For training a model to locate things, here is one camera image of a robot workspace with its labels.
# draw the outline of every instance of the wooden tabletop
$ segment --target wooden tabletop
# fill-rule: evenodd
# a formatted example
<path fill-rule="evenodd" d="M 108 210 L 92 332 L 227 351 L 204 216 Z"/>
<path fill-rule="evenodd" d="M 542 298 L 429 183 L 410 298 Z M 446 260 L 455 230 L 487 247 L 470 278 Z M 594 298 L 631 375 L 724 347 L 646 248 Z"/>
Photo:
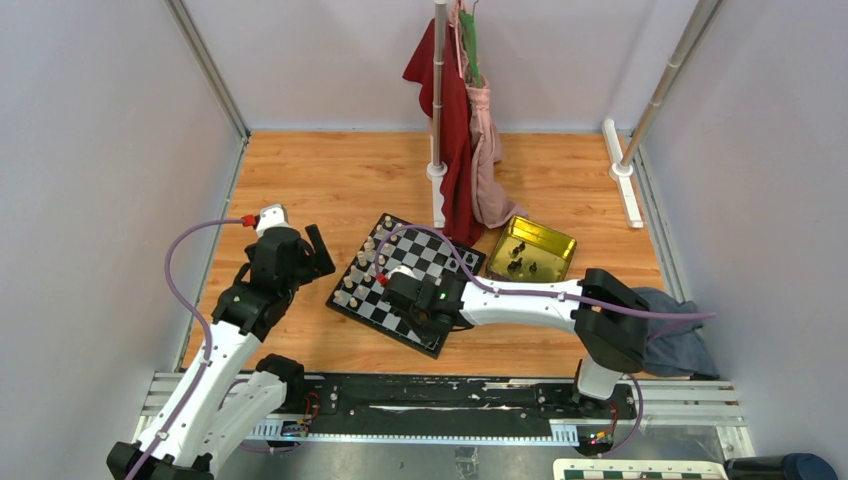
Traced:
<path fill-rule="evenodd" d="M 647 230 L 627 227 L 600 135 L 503 135 L 506 159 L 497 178 L 536 222 L 577 239 L 570 278 L 586 268 L 625 284 L 662 287 Z M 437 360 L 324 305 L 341 269 L 382 212 L 430 224 L 431 187 L 425 133 L 255 133 L 235 190 L 230 217 L 282 203 L 291 224 L 315 223 L 339 271 L 300 289 L 286 316 L 246 368 L 269 353 L 307 370 L 467 375 L 571 376 L 585 350 L 575 336 L 540 327 L 491 325 L 453 333 Z M 501 231 L 474 247 L 486 254 Z M 232 284 L 254 243 L 251 229 L 223 230 L 201 312 L 209 315 Z M 192 331 L 185 363 L 202 340 Z"/>

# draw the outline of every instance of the white pole base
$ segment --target white pole base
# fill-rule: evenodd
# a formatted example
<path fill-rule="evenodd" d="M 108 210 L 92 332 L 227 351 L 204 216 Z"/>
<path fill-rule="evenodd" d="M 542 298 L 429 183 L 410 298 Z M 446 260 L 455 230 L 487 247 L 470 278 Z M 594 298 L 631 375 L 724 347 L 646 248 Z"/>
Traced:
<path fill-rule="evenodd" d="M 630 177 L 633 175 L 633 163 L 627 166 L 621 164 L 621 157 L 624 154 L 621 152 L 621 143 L 618 141 L 618 134 L 615 133 L 615 122 L 612 119 L 604 120 L 602 131 L 612 164 L 609 174 L 618 185 L 618 195 L 621 197 L 621 204 L 624 206 L 627 225 L 631 228 L 643 228 L 645 222 L 642 221 L 639 202 L 636 201 L 636 192 L 633 190 L 633 183 L 630 181 Z"/>
<path fill-rule="evenodd" d="M 442 187 L 442 178 L 446 173 L 448 173 L 448 167 L 444 163 L 438 167 L 432 162 L 427 164 L 427 178 L 433 182 L 433 226 L 436 228 L 445 228 L 445 215 L 442 213 L 445 197 L 439 189 Z"/>

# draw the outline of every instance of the gray floor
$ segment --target gray floor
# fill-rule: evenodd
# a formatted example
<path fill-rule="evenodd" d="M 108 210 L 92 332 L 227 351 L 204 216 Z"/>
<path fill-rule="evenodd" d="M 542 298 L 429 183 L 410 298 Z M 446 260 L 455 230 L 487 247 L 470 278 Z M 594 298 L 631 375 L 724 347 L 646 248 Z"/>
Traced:
<path fill-rule="evenodd" d="M 629 426 L 619 427 L 623 438 Z M 709 460 L 721 462 L 711 427 L 648 427 L 617 459 Z M 566 447 L 307 443 L 280 456 L 238 450 L 220 480 L 489 480 L 552 479 L 557 458 L 579 458 Z"/>

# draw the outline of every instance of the black cylinder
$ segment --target black cylinder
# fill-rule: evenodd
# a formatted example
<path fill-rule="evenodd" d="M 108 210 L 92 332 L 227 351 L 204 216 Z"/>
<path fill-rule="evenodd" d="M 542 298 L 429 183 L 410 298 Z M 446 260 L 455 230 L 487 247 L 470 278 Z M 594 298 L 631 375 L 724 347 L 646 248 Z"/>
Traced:
<path fill-rule="evenodd" d="M 833 467 L 811 453 L 734 458 L 724 469 L 730 480 L 838 480 Z"/>

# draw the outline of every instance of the hanging cloth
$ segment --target hanging cloth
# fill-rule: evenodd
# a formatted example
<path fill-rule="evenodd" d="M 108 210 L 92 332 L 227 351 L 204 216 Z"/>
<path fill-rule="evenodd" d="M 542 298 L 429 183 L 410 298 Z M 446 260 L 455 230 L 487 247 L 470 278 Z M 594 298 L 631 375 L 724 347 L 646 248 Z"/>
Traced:
<path fill-rule="evenodd" d="M 459 76 L 453 28 L 445 29 L 445 64 L 442 68 L 442 125 L 440 158 L 448 167 L 440 192 L 444 196 L 445 235 L 472 246 L 483 234 L 483 225 L 472 210 L 471 135 L 469 132 L 468 96 L 465 82 Z M 433 51 L 435 20 L 431 20 L 424 37 L 412 54 L 403 78 L 421 84 L 418 103 L 433 117 Z"/>
<path fill-rule="evenodd" d="M 495 180 L 495 163 L 504 158 L 500 134 L 489 111 L 491 89 L 486 77 L 480 73 L 477 56 L 477 35 L 473 15 L 465 12 L 465 2 L 456 0 L 450 21 L 464 33 L 465 46 L 458 45 L 460 76 L 466 82 L 466 94 L 471 104 L 471 207 L 474 218 L 488 228 L 504 225 L 514 215 L 527 217 L 527 211 L 509 200 L 506 191 Z"/>

